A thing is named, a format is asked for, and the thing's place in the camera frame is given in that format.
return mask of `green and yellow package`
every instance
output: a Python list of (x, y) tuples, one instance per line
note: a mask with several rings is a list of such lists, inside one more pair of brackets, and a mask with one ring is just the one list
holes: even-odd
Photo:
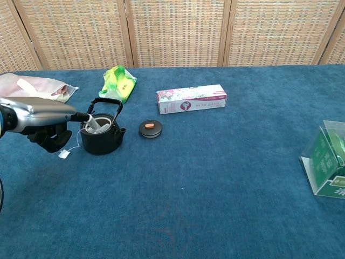
[(99, 97), (120, 100), (123, 104), (132, 93), (137, 78), (133, 77), (123, 66), (115, 66), (104, 75), (104, 86), (98, 93)]

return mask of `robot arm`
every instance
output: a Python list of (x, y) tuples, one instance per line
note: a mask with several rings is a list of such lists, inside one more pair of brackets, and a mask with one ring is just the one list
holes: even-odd
[(0, 138), (5, 132), (26, 135), (49, 153), (63, 148), (72, 132), (67, 122), (91, 122), (92, 116), (70, 105), (37, 97), (0, 98)]

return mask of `green box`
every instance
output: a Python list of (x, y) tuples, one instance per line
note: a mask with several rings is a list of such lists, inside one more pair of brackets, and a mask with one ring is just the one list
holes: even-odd
[(323, 121), (300, 161), (314, 195), (345, 199), (345, 122)]

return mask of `blue carpet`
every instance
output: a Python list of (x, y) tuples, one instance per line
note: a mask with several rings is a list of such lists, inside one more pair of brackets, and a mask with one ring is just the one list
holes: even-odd
[[(128, 70), (138, 82), (114, 153), (63, 160), (0, 139), (0, 258), (345, 257), (345, 201), (314, 196), (299, 162), (323, 120), (345, 121), (344, 65)], [(17, 72), (78, 86), (68, 104), (81, 112), (103, 73)], [(225, 108), (159, 115), (157, 90), (210, 84)], [(157, 139), (139, 136), (147, 119), (163, 124)]]

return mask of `white box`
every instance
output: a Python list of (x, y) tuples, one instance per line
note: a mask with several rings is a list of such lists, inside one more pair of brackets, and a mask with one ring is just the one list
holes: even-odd
[(225, 107), (227, 94), (221, 85), (204, 85), (157, 91), (160, 114)]

